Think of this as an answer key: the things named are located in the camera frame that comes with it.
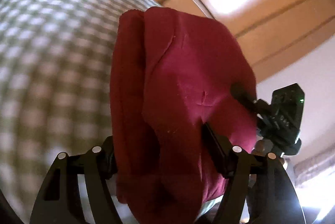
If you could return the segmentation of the person's right hand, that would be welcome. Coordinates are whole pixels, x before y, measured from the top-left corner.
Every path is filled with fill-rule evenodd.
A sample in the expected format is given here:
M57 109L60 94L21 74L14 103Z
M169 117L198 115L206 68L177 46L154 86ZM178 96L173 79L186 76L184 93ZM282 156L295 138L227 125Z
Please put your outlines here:
M284 152L280 148L276 147L269 139L257 140L251 153L258 156L266 156L268 153L273 153L279 158L283 168L287 170L288 163L283 158Z

